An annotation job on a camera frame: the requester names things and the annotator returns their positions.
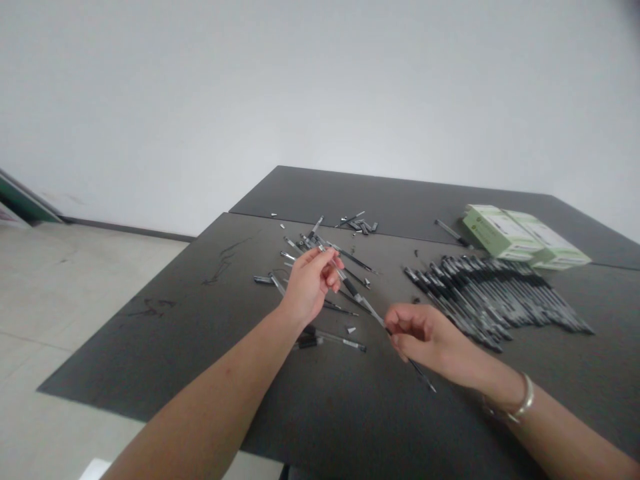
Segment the silver bracelet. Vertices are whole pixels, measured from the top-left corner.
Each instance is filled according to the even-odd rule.
[[[522,400],[522,404],[520,405],[520,408],[518,408],[518,410],[516,410],[516,412],[514,413],[509,413],[509,412],[497,412],[496,410],[492,409],[490,406],[488,406],[487,404],[487,398],[483,395],[482,396],[482,400],[484,402],[484,408],[485,410],[493,417],[497,418],[498,420],[511,420],[512,422],[515,423],[520,423],[519,418],[522,417],[533,405],[533,382],[531,381],[531,379],[529,378],[529,376],[524,373],[524,372],[520,372],[522,374],[522,376],[525,378],[525,384],[527,386],[527,392],[525,394],[525,399]]]

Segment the wall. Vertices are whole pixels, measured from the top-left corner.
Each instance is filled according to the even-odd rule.
[[[640,241],[633,13],[5,0],[0,167],[64,215],[187,235],[283,164],[551,193]]]

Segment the table surface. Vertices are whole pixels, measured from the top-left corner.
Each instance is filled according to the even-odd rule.
[[[248,333],[279,302],[253,275],[282,268],[283,235],[308,224],[230,213],[128,302],[39,391],[148,421],[188,382]],[[421,267],[467,250],[387,235],[320,235],[381,272],[364,291],[376,310],[421,296],[402,266]],[[419,258],[414,255],[418,250]],[[604,437],[640,457],[640,272],[588,265],[550,282],[597,331],[514,330],[500,358],[568,406]],[[333,300],[357,311],[341,297]],[[541,471],[478,399],[429,373],[438,393],[417,380],[370,316],[323,310],[318,328],[351,335],[368,351],[325,342],[294,351],[267,392],[243,450],[330,477],[514,478]]]
[[[464,187],[413,180],[278,166],[231,210],[232,213],[336,225],[365,210],[367,223],[396,237],[455,244],[440,219],[468,240],[460,218],[467,204],[495,205],[534,215],[600,265],[640,269],[640,245],[561,200],[540,193]]]

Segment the gray floor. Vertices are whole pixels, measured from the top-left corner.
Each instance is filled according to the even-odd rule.
[[[0,472],[77,480],[112,461],[143,424],[35,392],[186,243],[79,225],[0,227]],[[239,453],[225,476],[277,479],[281,465]]]

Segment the green box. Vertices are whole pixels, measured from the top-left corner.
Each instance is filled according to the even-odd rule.
[[[543,248],[534,254],[529,262],[532,267],[566,270],[571,267],[586,265],[591,259],[551,230],[533,215],[528,213],[505,210],[513,220],[526,229]]]
[[[530,261],[543,246],[506,212],[492,205],[467,205],[464,224],[488,252],[514,261]]]

